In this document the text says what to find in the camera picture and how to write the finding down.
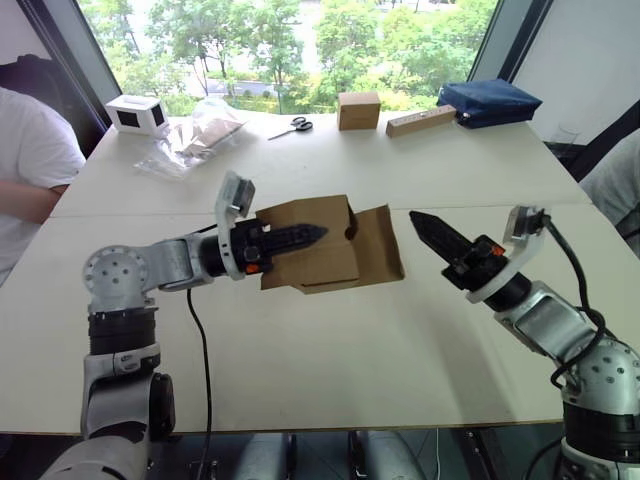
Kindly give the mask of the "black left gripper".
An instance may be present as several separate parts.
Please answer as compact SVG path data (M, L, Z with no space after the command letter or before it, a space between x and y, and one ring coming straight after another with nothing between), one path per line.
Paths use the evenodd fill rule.
M264 227L260 220L251 219L237 223L230 231L233 258L243 274L270 272L274 268L271 256L308 248L328 233L326 227L313 224L295 224L268 232Z

